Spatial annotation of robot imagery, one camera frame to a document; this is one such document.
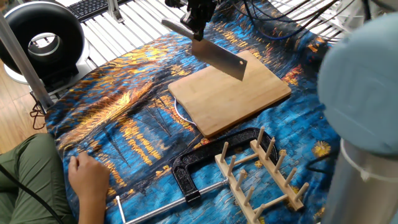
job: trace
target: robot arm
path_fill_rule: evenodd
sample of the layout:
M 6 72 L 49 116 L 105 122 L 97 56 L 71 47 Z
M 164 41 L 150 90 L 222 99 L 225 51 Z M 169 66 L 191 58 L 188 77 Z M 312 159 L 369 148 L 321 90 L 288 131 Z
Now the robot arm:
M 201 41 L 206 23 L 210 22 L 219 0 L 165 0 L 169 7 L 180 8 L 187 5 L 187 13 L 180 19 L 180 22 L 193 31 L 193 38 Z

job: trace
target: knife handle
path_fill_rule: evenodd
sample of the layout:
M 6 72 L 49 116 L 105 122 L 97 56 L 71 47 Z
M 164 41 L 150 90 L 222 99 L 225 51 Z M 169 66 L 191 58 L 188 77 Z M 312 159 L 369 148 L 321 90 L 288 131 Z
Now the knife handle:
M 162 19 L 162 24 L 163 26 L 166 26 L 179 34 L 184 35 L 191 40 L 193 39 L 193 32 L 177 21 L 171 19 Z

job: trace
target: black desk fan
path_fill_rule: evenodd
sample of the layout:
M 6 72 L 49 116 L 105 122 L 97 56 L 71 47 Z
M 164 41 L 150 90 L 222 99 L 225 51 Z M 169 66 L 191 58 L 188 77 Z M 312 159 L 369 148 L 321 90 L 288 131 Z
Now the black desk fan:
M 88 46 L 79 21 L 68 9 L 54 2 L 34 1 L 15 7 L 4 17 L 48 92 L 67 85 L 80 72 L 76 63 Z M 53 36 L 48 45 L 33 44 L 36 37 L 46 34 Z M 0 58 L 8 73 L 21 74 L 1 41 Z

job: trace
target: cleaver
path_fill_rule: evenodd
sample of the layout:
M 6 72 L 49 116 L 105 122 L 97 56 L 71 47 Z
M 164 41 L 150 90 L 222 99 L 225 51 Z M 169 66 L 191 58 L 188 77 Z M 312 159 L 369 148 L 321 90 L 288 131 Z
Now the cleaver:
M 184 35 L 192 40 L 192 55 L 202 62 L 206 62 L 218 70 L 238 79 L 243 80 L 244 71 L 248 62 L 236 56 L 234 53 L 202 39 L 197 41 L 193 38 L 193 32 L 183 24 L 171 19 L 162 19 L 162 24 L 169 29 Z

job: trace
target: black cable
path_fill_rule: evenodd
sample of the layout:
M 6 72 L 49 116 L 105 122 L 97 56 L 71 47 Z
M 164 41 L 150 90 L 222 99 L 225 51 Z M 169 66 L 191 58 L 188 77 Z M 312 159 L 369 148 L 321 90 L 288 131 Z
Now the black cable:
M 354 3 L 355 2 L 355 0 L 352 0 L 349 4 L 347 4 L 342 10 L 340 10 L 340 12 L 337 12 L 333 17 L 331 17 L 331 18 L 329 18 L 329 19 L 327 19 L 327 20 L 325 20 L 325 21 L 321 21 L 321 23 L 316 23 L 314 26 L 311 26 L 310 28 L 308 28 L 308 30 L 307 31 L 305 31 L 298 39 L 301 39 L 305 34 L 307 34 L 308 32 L 310 32 L 310 29 L 312 29 L 312 28 L 314 28 L 314 27 L 317 27 L 317 26 L 320 26 L 320 25 L 322 25 L 322 24 L 325 24 L 325 23 L 327 23 L 327 22 L 329 22 L 329 21 L 331 21 L 332 19 L 334 19 L 336 16 L 338 16 L 338 15 L 340 15 L 344 10 L 346 10 L 350 5 L 352 5 L 352 3 Z
M 362 0 L 363 3 L 363 11 L 365 13 L 365 22 L 370 21 L 372 19 L 371 9 L 369 7 L 369 0 Z
M 281 19 L 281 18 L 283 18 L 283 17 L 289 15 L 290 13 L 296 11 L 298 8 L 300 8 L 300 7 L 303 6 L 304 4 L 308 3 L 309 1 L 311 1 L 311 0 L 304 0 L 303 2 L 301 2 L 300 4 L 298 4 L 297 6 L 295 6 L 293 9 L 291 9 L 289 12 L 286 12 L 286 14 L 281 15 L 281 16 L 279 16 L 279 17 L 273 17 L 272 19 L 260 19 L 260 18 L 258 18 L 258 20 L 261 20 L 261 21 L 274 21 L 274 20 Z M 235 5 L 235 3 L 233 2 L 233 0 L 231 1 L 231 3 L 232 3 L 232 5 L 235 7 L 235 9 L 238 10 L 241 14 L 243 14 L 243 15 L 249 17 L 249 15 L 245 14 L 244 12 L 242 12 L 242 11 Z
M 333 175 L 333 172 L 328 172 L 328 171 L 325 171 L 325 170 L 321 170 L 321 169 L 317 169 L 317 168 L 312 168 L 311 166 L 314 165 L 315 163 L 320 162 L 320 161 L 323 161 L 323 160 L 325 160 L 325 159 L 327 159 L 327 158 L 329 158 L 329 157 L 336 157 L 336 156 L 338 156 L 338 153 L 339 153 L 339 150 L 331 151 L 331 152 L 329 152 L 329 153 L 326 154 L 326 155 L 320 156 L 320 157 L 318 157 L 318 158 L 316 158 L 316 159 L 314 159 L 314 160 L 308 162 L 307 165 L 305 165 L 305 168 L 306 168 L 307 170 L 310 170 L 310 171 L 320 172 L 320 173 L 322 173 L 322 174 Z
M 322 8 L 321 8 L 321 9 L 319 9 L 319 10 L 317 10 L 317 11 L 315 11 L 315 12 L 313 12 L 313 13 L 311 13 L 311 14 L 309 14 L 309 15 L 303 17 L 303 18 L 300 18 L 300 19 L 283 20 L 283 19 L 277 19 L 276 17 L 272 17 L 272 16 L 266 14 L 264 11 L 262 11 L 261 9 L 259 9 L 259 8 L 254 4 L 254 0 L 251 0 L 251 5 L 252 5 L 255 9 L 257 9 L 258 11 L 260 11 L 262 14 L 264 14 L 265 16 L 270 17 L 270 19 L 261 19 L 261 18 L 258 18 L 258 17 L 256 16 L 256 17 L 257 17 L 256 19 L 258 19 L 258 20 L 260 20 L 260 21 L 279 21 L 279 22 L 287 22 L 287 23 L 298 22 L 298 21 L 302 21 L 302 20 L 304 20 L 304 19 L 308 19 L 308 18 L 310 18 L 310 17 L 312 17 L 312 16 L 315 16 L 315 15 L 322 9 Z
M 32 111 L 29 113 L 30 117 L 33 118 L 33 129 L 34 130 L 40 130 L 42 128 L 45 127 L 45 123 L 43 124 L 42 127 L 40 128 L 36 128 L 36 119 L 38 117 L 44 117 L 45 114 L 43 112 L 43 108 L 40 108 L 41 104 L 40 102 L 36 99 L 36 97 L 34 96 L 33 92 L 30 92 L 30 95 L 33 97 L 33 99 L 35 100 L 36 104 L 33 106 Z
M 40 198 L 35 192 L 31 191 L 31 189 L 25 187 L 25 185 L 21 184 L 17 179 L 15 179 L 7 170 L 0 164 L 0 171 L 9 179 L 11 182 L 13 182 L 15 185 L 17 185 L 21 190 L 25 191 L 28 193 L 30 196 L 32 196 L 36 201 L 38 201 L 40 204 L 47 209 L 51 215 L 56 219 L 56 221 L 59 224 L 63 224 L 62 220 L 60 217 L 55 213 L 55 211 L 48 205 L 42 198 Z
M 263 33 L 260 29 L 258 29 L 256 23 L 254 22 L 254 19 L 251 15 L 250 12 L 250 8 L 248 6 L 248 3 L 246 0 L 243 0 L 244 3 L 244 7 L 246 8 L 246 12 L 248 14 L 248 17 L 250 18 L 251 23 L 253 24 L 254 28 L 260 33 L 262 34 L 264 37 L 271 39 L 271 40 L 284 40 L 284 39 L 288 39 L 289 37 L 292 37 L 296 34 L 298 34 L 299 32 L 303 31 L 309 24 L 311 24 L 315 19 L 318 19 L 318 17 L 320 17 L 320 15 L 322 15 L 322 13 L 324 13 L 328 8 L 330 8 L 335 2 L 337 2 L 338 0 L 333 0 L 332 2 L 330 2 L 329 4 L 327 4 L 326 6 L 322 7 L 318 14 L 316 16 L 314 16 L 311 20 L 309 20 L 306 24 L 304 24 L 301 28 L 299 28 L 298 30 L 296 30 L 295 32 L 293 32 L 292 34 L 286 35 L 284 37 L 271 37 L 268 36 L 267 34 Z

